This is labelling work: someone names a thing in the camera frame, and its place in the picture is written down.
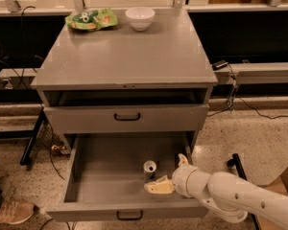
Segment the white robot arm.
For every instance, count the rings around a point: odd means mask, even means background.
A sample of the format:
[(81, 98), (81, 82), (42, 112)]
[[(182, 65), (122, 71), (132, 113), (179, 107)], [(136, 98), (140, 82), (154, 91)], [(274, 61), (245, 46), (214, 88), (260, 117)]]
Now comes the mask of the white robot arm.
[(146, 183), (144, 189), (154, 195), (177, 192), (198, 199), (206, 209), (229, 223), (241, 222), (248, 214), (254, 214), (288, 230), (287, 195), (260, 188), (229, 172), (203, 172), (182, 153), (179, 159), (171, 178), (164, 175)]

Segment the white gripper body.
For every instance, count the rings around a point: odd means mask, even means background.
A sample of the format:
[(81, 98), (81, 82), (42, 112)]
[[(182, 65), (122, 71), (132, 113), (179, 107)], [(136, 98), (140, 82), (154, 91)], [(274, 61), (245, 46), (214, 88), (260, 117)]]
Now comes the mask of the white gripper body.
[(172, 174), (172, 183), (177, 193), (188, 198), (197, 198), (200, 191), (195, 186), (195, 182), (190, 181), (192, 173), (198, 170), (197, 167), (189, 164), (178, 167)]

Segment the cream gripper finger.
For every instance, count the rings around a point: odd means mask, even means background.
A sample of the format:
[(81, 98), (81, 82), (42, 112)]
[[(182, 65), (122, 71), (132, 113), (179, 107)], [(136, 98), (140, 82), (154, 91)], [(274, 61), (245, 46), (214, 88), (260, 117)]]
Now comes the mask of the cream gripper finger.
[(179, 154), (179, 160), (180, 167), (187, 166), (189, 164), (187, 157), (182, 153)]
[(156, 181), (146, 183), (144, 189), (155, 195), (168, 195), (175, 191), (172, 181), (166, 175)]

